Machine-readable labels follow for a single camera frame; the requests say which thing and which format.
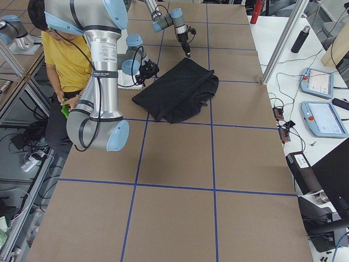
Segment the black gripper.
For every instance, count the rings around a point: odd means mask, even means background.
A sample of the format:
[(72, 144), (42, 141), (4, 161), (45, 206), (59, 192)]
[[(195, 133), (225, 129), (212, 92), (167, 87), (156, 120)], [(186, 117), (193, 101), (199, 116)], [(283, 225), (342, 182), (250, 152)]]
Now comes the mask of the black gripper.
[(191, 51), (190, 51), (190, 45), (188, 43), (188, 34), (187, 33), (181, 33), (181, 34), (176, 34), (177, 40), (181, 44), (181, 47), (186, 55), (187, 58), (190, 58), (191, 56)]

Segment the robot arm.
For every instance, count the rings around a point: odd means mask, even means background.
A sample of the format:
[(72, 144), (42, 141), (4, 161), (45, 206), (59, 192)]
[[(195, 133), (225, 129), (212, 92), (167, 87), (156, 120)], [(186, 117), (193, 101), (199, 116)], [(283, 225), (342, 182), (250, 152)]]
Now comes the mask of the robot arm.
[(50, 29), (83, 35), (92, 56), (91, 77), (68, 116), (70, 140), (79, 151), (120, 151), (130, 127), (118, 108), (118, 72), (140, 85), (159, 72), (138, 34), (127, 36), (126, 53), (117, 52), (117, 42), (128, 26), (124, 1), (45, 1), (45, 18)]
[(163, 15), (160, 11), (159, 5), (156, 1), (144, 1), (148, 8), (148, 11), (152, 18), (152, 25), (156, 32), (160, 32), (168, 27), (173, 26), (176, 39), (181, 44), (181, 47), (187, 58), (191, 56), (190, 41), (188, 34), (196, 35), (196, 29), (187, 25), (184, 20), (184, 15), (181, 8), (173, 9), (170, 13), (166, 10), (166, 14)]

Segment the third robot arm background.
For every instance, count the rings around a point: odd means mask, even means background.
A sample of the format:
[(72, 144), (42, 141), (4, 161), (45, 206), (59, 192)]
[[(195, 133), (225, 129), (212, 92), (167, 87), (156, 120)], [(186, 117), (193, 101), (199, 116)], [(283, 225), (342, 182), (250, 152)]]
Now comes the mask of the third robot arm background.
[(41, 39), (30, 35), (16, 15), (1, 17), (1, 41), (15, 55), (34, 55)]

